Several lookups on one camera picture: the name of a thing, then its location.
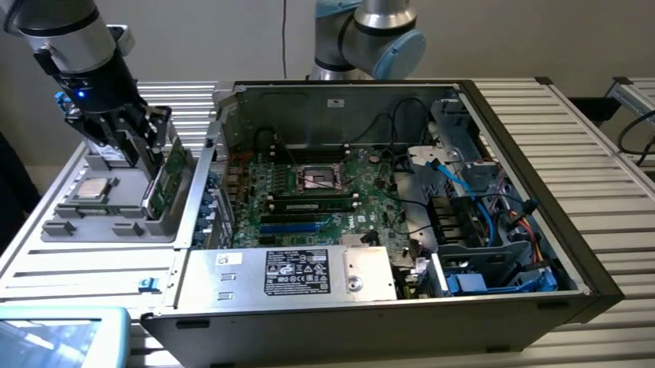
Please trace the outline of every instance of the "white wall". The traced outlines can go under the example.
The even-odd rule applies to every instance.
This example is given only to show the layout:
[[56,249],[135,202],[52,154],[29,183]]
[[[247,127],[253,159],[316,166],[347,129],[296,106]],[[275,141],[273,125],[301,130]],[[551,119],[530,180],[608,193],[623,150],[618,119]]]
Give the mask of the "white wall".
[[[128,64],[145,81],[279,79],[283,0],[96,0],[137,40]],[[428,50],[415,77],[546,75],[571,95],[611,77],[655,76],[652,0],[414,0]],[[288,75],[313,60],[312,0],[288,0]],[[29,165],[64,163],[79,142],[55,82],[20,39],[0,35],[0,130]]]

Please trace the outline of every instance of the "motherboard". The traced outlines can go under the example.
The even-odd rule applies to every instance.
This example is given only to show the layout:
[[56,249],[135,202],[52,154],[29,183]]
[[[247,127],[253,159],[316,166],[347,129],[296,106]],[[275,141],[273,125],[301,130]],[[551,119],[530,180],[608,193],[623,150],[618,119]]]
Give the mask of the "motherboard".
[[372,245],[387,247],[395,264],[411,262],[404,212],[383,153],[345,151],[333,163],[324,157],[319,163],[288,163],[263,153],[233,158],[227,177],[233,248]]

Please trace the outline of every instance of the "robotic arm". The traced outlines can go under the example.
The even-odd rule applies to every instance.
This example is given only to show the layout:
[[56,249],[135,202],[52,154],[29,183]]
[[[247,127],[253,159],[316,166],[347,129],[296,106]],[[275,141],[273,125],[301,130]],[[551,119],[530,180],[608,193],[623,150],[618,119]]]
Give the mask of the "robotic arm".
[[139,96],[123,57],[127,27],[107,26],[93,0],[0,0],[5,31],[17,28],[41,69],[68,95],[65,121],[96,145],[120,150],[152,178],[163,162],[171,116]]
[[403,79],[415,70],[426,37],[410,0],[319,0],[311,79]]

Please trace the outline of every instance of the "tablet screen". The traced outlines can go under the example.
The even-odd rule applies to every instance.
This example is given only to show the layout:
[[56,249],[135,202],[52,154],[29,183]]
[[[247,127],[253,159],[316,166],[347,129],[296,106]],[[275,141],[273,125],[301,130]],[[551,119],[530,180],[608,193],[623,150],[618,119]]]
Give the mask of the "tablet screen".
[[100,320],[0,320],[4,368],[75,368],[84,363]]

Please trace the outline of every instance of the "warning label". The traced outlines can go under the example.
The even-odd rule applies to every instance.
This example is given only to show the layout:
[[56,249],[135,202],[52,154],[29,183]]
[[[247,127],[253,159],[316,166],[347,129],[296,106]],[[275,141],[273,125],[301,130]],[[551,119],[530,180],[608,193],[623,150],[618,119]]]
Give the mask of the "warning label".
[[329,294],[328,250],[268,251],[264,292],[269,296]]

